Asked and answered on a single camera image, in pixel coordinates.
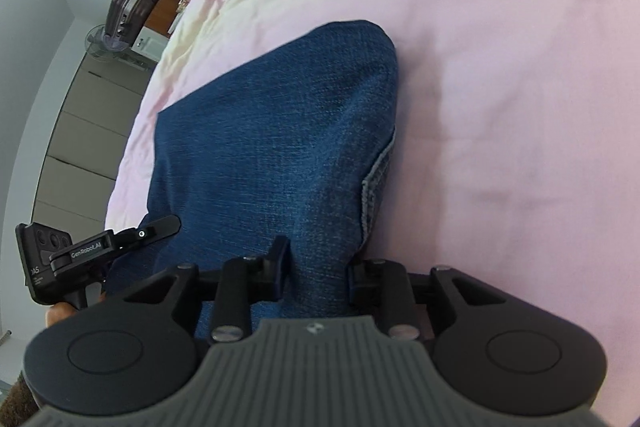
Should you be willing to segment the pink floral duvet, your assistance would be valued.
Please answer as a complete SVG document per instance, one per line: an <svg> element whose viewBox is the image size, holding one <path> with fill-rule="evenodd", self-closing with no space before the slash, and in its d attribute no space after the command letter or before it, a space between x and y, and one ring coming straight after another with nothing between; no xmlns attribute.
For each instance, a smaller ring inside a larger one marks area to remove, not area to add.
<svg viewBox="0 0 640 427"><path fill-rule="evenodd" d="M379 255L472 273L639 355L639 0L192 0L142 98L106 214L145 212L156 114L331 20L400 65Z"/></svg>

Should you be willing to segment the standing electric fan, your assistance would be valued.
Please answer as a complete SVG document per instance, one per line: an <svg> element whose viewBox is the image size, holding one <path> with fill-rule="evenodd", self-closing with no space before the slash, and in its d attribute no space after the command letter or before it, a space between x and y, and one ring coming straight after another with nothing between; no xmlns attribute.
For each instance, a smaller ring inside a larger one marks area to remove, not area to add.
<svg viewBox="0 0 640 427"><path fill-rule="evenodd" d="M129 44L105 32L104 25L94 26L85 36L86 53L98 62L116 60L129 49Z"/></svg>

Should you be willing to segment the beige wardrobe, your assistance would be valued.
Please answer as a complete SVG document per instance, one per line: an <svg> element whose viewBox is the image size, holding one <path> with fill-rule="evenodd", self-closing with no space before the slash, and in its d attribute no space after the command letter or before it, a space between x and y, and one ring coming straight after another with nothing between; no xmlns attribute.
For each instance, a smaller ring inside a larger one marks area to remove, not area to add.
<svg viewBox="0 0 640 427"><path fill-rule="evenodd" d="M32 220L85 239L108 200L154 64L87 54L66 93L43 161Z"/></svg>

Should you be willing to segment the blue denim jeans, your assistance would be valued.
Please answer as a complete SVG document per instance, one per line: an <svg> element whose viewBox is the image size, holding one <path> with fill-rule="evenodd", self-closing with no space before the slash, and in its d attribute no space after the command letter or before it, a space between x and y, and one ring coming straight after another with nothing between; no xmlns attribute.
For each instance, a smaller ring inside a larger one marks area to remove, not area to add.
<svg viewBox="0 0 640 427"><path fill-rule="evenodd" d="M191 262L218 270L290 240L292 279L255 320L339 317L345 271L372 232L395 142L398 61L385 31L333 22L163 110L145 220L181 229L118 259L108 295Z"/></svg>

